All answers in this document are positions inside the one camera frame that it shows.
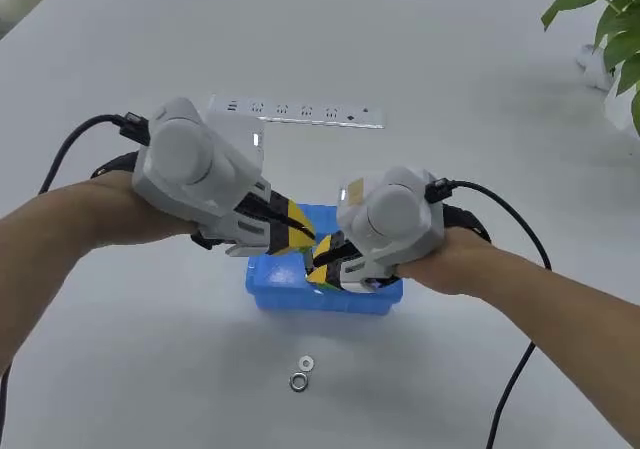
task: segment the white power strip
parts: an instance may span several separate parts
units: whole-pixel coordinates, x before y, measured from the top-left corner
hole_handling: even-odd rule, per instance
[[[214,94],[209,112],[233,112],[256,116],[266,122],[384,129],[384,114],[369,106],[345,106],[313,102],[272,102],[262,98]]]

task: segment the black power cord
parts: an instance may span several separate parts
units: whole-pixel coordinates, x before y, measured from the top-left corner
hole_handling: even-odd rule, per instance
[[[74,142],[85,132],[87,132],[92,127],[101,124],[103,122],[111,122],[120,128],[120,134],[125,137],[129,137],[130,139],[134,139],[141,144],[144,141],[149,140],[149,132],[148,132],[148,121],[142,117],[136,116],[135,114],[129,113],[126,116],[120,116],[117,114],[104,114],[101,116],[95,116],[91,119],[80,124],[76,127],[69,136],[64,140],[60,149],[58,149],[58,153],[56,157],[54,157],[53,162],[51,163],[51,167],[49,168],[49,172],[47,172],[46,177],[44,178],[44,182],[38,191],[38,195],[44,194],[49,191],[51,187],[51,183],[53,179],[58,174],[58,170],[60,169],[60,165],[64,160],[64,157],[69,152],[69,149],[73,145]],[[5,369],[4,374],[2,375],[2,382],[0,383],[0,444],[2,444],[2,435],[4,433],[4,422],[7,416],[7,392],[9,388],[9,374],[11,373],[11,364]]]
[[[531,226],[529,226],[527,221],[525,221],[522,218],[522,216],[518,213],[518,211],[516,211],[511,206],[511,204],[509,204],[507,201],[505,201],[502,197],[497,195],[495,192],[487,189],[484,186],[481,186],[480,184],[475,184],[473,182],[449,181],[448,179],[438,179],[437,181],[434,181],[431,184],[427,185],[427,188],[425,190],[425,198],[430,203],[439,202],[443,199],[450,197],[453,193],[453,190],[458,187],[466,187],[467,189],[472,189],[474,191],[480,192],[485,196],[493,199],[495,202],[497,202],[505,211],[507,211],[518,222],[518,224],[520,224],[520,227],[524,229],[524,232],[527,233],[527,235],[533,242],[533,245],[536,246],[538,253],[540,253],[540,258],[542,259],[544,268],[548,269],[549,271],[551,270],[551,261],[549,260],[547,251],[544,249],[544,246],[542,245],[542,242],[540,242],[540,239],[538,238],[536,233],[533,232],[533,229],[531,229]],[[531,354],[533,354],[533,351],[535,350],[535,348],[536,348],[535,343],[530,342],[529,345],[527,346],[527,349],[524,351],[524,354],[520,358],[520,362],[518,362],[518,365],[516,366],[513,373],[511,374],[511,377],[509,378],[509,381],[507,382],[507,385],[505,386],[504,391],[502,391],[502,396],[500,396],[500,400],[498,401],[496,410],[493,413],[493,419],[491,420],[491,429],[489,431],[489,437],[487,438],[486,449],[493,448],[493,443],[495,442],[495,439],[496,439],[498,426],[500,425],[500,417],[502,416],[502,411],[504,410],[504,406],[507,403],[507,399],[509,399],[509,396],[511,395],[513,386],[515,386],[516,381],[518,380],[518,377],[520,377],[520,374],[522,373],[524,366],[529,361],[529,358],[531,357]]]

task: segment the silver washer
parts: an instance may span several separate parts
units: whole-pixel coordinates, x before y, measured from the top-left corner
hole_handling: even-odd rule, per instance
[[[314,365],[315,361],[311,356],[302,356],[298,361],[298,367],[302,372],[311,372]]]
[[[302,380],[302,384],[296,384],[296,381],[300,379]],[[293,389],[294,392],[302,392],[309,385],[309,378],[304,372],[296,372],[295,374],[291,374],[289,378],[289,387]]]

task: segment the blue container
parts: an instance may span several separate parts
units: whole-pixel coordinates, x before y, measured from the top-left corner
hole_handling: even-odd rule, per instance
[[[301,204],[321,241],[338,230],[335,206]],[[338,311],[384,315],[402,299],[402,281],[395,282],[372,294],[356,294],[320,288],[305,280],[302,254],[284,256],[254,256],[247,266],[247,291],[256,304],[265,310]]]

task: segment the white tabletop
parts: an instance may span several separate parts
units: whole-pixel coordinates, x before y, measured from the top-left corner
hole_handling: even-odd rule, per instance
[[[216,92],[366,103],[385,130],[269,126],[273,186],[330,204],[343,175],[397,163],[477,181],[521,210],[558,272],[640,302],[638,144],[573,63],[597,8],[545,34],[548,3],[45,0],[0,43],[0,212],[98,113],[149,114],[176,95],[204,108]],[[95,129],[57,183],[133,147]],[[454,201],[536,258],[500,208]],[[383,318],[262,313],[245,265],[186,237],[85,258],[15,361],[7,448],[483,447],[527,342],[505,317],[411,282]],[[304,354],[316,369],[295,394]],[[496,447],[626,446],[537,352]]]

